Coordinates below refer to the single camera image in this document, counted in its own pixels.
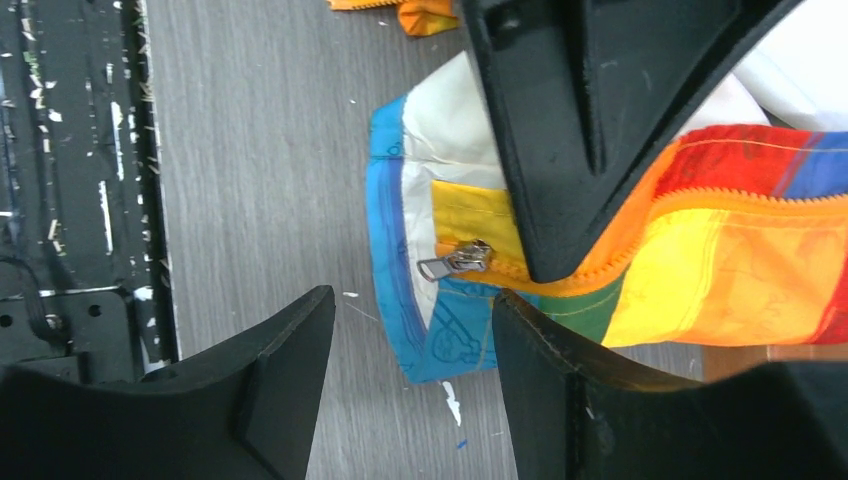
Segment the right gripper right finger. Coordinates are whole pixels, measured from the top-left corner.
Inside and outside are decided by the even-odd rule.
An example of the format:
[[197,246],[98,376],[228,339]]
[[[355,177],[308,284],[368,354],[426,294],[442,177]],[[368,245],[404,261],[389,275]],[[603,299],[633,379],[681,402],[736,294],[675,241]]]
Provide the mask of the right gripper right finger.
[[510,290],[492,329],[522,479],[843,479],[847,366],[770,362],[702,383],[635,362]]

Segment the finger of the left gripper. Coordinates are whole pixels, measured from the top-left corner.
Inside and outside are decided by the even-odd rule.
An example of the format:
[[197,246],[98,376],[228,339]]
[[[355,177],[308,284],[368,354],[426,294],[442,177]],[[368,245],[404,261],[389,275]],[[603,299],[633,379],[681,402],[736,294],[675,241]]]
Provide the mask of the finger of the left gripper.
[[573,274],[792,1],[464,1],[530,278]]

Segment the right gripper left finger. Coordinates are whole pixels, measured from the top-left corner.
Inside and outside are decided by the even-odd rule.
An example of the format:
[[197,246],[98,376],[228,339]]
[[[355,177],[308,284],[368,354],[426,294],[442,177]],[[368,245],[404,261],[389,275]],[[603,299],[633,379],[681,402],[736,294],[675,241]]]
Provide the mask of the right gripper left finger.
[[302,479],[335,294],[317,286],[265,321],[136,383],[1,371],[5,479]]

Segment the rainbow striped zip jacket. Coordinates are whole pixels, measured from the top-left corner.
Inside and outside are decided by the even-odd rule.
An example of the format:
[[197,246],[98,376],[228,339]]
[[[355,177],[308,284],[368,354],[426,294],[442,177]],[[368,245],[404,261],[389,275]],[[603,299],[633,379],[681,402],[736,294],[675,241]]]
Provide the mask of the rainbow striped zip jacket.
[[[495,367],[503,289],[606,347],[845,343],[847,5],[792,2],[551,283],[530,278],[472,47],[377,109],[366,224],[407,379]],[[428,36],[464,24],[461,3],[395,9]]]

